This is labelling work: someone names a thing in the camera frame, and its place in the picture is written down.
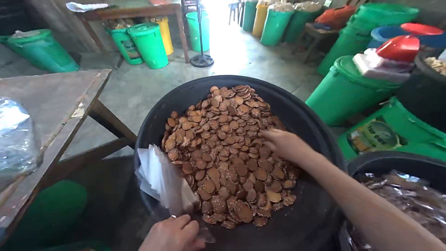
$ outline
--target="label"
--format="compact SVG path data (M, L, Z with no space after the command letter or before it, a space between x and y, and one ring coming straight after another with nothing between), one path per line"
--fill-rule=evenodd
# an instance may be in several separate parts
M347 141L357 154L394 150L406 144L380 116L347 134Z
M332 2L333 2L333 0L325 0L324 6L328 8L328 7L330 7Z
M124 46L125 51L130 59L139 59L141 54L139 54L136 45L131 40L121 41L122 46Z

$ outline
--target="wooden table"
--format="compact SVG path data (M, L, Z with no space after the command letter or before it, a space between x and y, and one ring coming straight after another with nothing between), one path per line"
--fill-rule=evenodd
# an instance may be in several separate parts
M2 96L28 109L43 155L43 163L35 172L19 177L0 194L2 244L41 189L125 146L134 147L136 135L98 100L110 72L104 69L0 79ZM59 161L87 116L117 139Z
M108 8L87 11L84 13L76 13L78 18L81 20L91 38L95 44L99 47L102 52L104 50L104 45L99 39L98 35L91 28L89 21L106 21L110 19L118 18L133 18L133 17L156 17L175 14L178 19L178 27L180 30L181 45L183 47L184 59L186 63L189 62L189 54L187 52L187 41L186 35L184 34L184 24L183 15L181 11L181 4L161 4L148 7L140 8Z

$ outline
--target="green plastic bin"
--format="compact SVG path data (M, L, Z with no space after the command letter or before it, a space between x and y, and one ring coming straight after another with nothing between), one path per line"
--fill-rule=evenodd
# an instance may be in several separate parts
M186 14L189 24L190 45L193 51L201 52L200 29L198 26L198 14L196 11ZM201 12L201 33L203 40L203 51L209 50L209 14Z
M326 76L331 66L339 57L347 55L356 55L363 52L372 37L370 33L363 36L360 31L350 28L344 28L339 32L339 38L334 43L330 51L325 55L317 71L322 76Z
M411 114L397 98L338 138L347 160L372 151L404 151L446 161L446 134Z
M161 38L159 24L144 23L135 25L128 28L128 33L150 69L159 69L169 63Z
M112 249L101 241L88 241L55 247L39 248L33 251L112 251Z
M277 45L293 13L294 11L279 12L268 8L260 43L266 46Z
M243 16L243 30L252 32L254 28L254 20L256 18L256 5L257 2L246 1L245 12Z
M369 79L358 71L353 56L337 59L305 102L326 124L340 126L350 116L391 96L401 84Z
M319 11L295 11L285 31L285 42L295 43L301 32L305 29L305 24L314 21L319 13Z
M121 52L127 63L136 65L140 63L144 63L144 60L141 57L141 54L138 51L135 43L127 32L127 29L107 29L107 32L112 37L113 41L115 41L116 46Z
M82 185L62 180L40 191L1 250L31 250L66 237L87 205Z
M378 26L399 25L417 18L420 10L402 4L367 3L361 5L355 17L369 20Z
M7 45L42 70L69 72L79 69L79 65L54 39L49 29L29 31L29 34L33 35L22 38L10 36Z

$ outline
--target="pile of cookies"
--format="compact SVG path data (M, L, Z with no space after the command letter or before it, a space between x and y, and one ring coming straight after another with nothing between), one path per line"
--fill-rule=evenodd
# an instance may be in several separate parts
M268 103L247 85L211 88L182 117L173 111L161 147L182 169L203 220L234 229L265 226L271 210L292 205L298 169L263 145L259 132L285 130Z

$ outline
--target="black bucket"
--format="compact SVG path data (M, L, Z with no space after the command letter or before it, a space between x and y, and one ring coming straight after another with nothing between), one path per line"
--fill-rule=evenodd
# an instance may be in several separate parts
M446 193L446 163L422 155L398 151L366 153L352 160L347 168L352 176L360 173L374 173L379 176L391 170L401 171L425 179L430 182L430 187ZM339 232L339 242L342 251L351 250L345 224Z
M315 150L322 153L343 171L343 157L328 127L297 97L268 82L244 76L219 75L192 80L166 94L147 115L136 141L137 148L149 144L160 145L165 132L165 122L172 111L183 114L186 109L206 98L212 86L233 87L249 85L271 105L287 130L302 137ZM135 169L140 161L135 151ZM235 230L222 226L210 226L216 238L208 245L213 251L245 250L318 250L339 229L342 213L327 192L308 174L302 174L293 191L298 199L291 207L273 212L265 227L244 224ZM141 192L142 200L156 220L169 217L157 200Z
M446 132L446 76L424 62L428 57L437 58L443 51L444 49L437 49L418 53L415 58L417 67L396 91L396 97L417 118Z

